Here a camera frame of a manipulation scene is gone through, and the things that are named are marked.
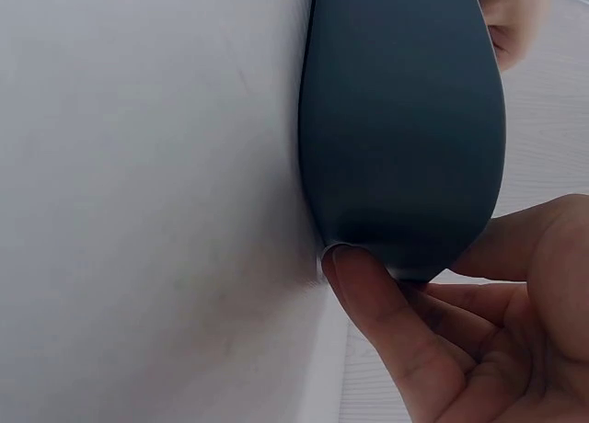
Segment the skin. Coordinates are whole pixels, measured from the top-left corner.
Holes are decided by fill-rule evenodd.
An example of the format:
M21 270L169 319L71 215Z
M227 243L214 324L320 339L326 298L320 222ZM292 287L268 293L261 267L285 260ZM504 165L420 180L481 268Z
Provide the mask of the skin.
M323 269L413 421L589 421L588 197L493 220L453 267L511 283L399 284L348 246Z
M550 0L479 0L502 71L522 60L549 10Z

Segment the white surface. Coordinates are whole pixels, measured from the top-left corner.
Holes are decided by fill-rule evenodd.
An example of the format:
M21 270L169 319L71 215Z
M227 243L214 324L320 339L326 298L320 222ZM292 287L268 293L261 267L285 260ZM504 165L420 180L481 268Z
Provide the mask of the white surface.
M0 0L0 421L337 419L308 3Z
M589 193L589 7L554 0L526 61L504 77L507 158L497 214ZM460 278L449 271L440 280ZM375 350L350 326L341 423L410 421Z

